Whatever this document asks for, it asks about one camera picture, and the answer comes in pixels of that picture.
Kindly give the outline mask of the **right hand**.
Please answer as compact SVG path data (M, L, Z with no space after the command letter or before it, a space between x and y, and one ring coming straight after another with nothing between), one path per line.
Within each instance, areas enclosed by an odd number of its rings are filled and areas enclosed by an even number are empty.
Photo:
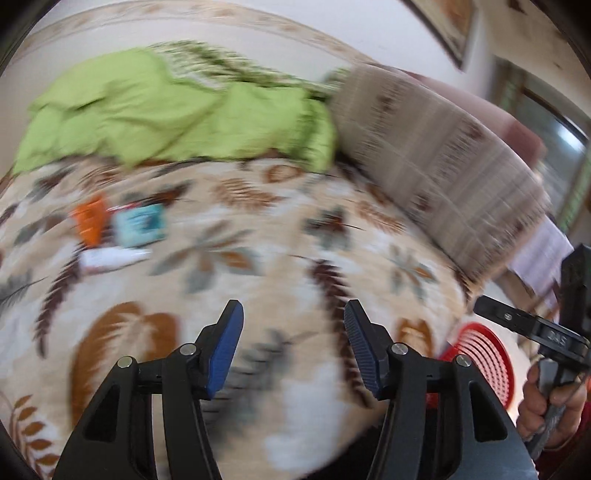
M550 405L564 406L564 414L546 443L547 449L565 445L576 433L587 400L587 387L572 383L555 388L549 398L538 389L539 363L533 365L523 386L523 400L518 407L517 431L523 440L529 440L544 430L544 418Z

